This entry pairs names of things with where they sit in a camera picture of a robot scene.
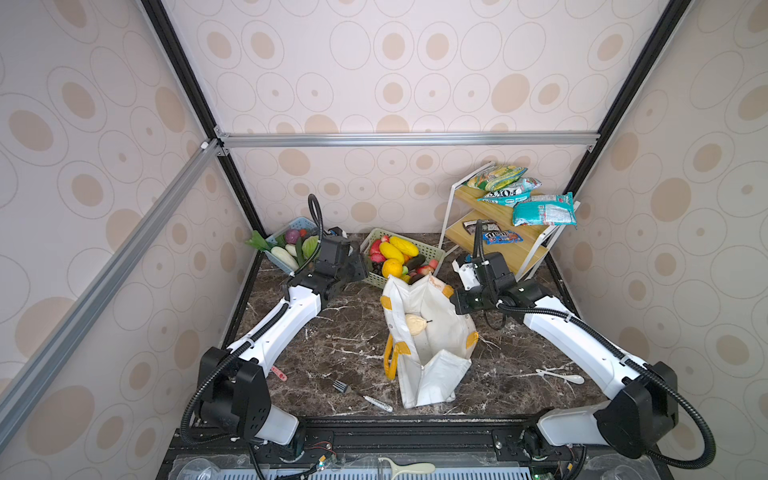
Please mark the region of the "white grocery bag yellow handles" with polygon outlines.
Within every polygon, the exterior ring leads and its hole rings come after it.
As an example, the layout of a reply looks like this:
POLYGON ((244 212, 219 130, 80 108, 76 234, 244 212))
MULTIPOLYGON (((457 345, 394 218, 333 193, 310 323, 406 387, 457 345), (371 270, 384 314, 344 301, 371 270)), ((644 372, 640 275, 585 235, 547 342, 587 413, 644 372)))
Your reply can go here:
POLYGON ((384 352, 388 379, 396 379, 404 408, 452 402, 471 366, 479 335, 469 315, 456 313, 453 288, 428 275, 413 284, 390 277, 380 297, 389 335, 384 352), (406 314, 431 323, 412 337, 406 314))

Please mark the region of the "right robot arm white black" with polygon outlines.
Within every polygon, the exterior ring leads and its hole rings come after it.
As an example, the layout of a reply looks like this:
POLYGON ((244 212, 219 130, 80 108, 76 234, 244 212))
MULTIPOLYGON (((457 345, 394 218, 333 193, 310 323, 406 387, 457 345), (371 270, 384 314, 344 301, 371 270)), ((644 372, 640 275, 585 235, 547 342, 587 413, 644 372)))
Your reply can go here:
POLYGON ((462 288, 450 298, 457 313, 495 310, 539 334, 573 361, 601 389, 604 402, 553 409, 536 422, 536 436, 548 446, 600 445, 627 458, 648 456, 685 470, 713 463, 717 446, 703 415, 677 390, 675 371, 649 364, 620 348, 580 319, 534 280, 518 281, 498 252, 484 250, 487 221, 478 220, 469 260, 454 265, 462 288), (677 459, 656 451, 657 443, 685 412, 698 428, 703 451, 677 459))

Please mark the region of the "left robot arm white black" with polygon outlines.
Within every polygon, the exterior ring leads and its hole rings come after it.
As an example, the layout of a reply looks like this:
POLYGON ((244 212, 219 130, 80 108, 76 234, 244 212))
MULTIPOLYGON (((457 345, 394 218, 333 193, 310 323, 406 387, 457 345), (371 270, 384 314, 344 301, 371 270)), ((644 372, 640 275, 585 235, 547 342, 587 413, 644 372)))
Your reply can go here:
POLYGON ((287 446, 297 442, 300 421, 271 402, 266 377, 293 338, 351 283, 368 275, 360 245, 324 228, 314 194, 308 196, 319 244, 286 282, 283 298, 252 330, 225 349, 201 358, 197 390, 187 404, 179 435, 189 445, 238 437, 287 446))

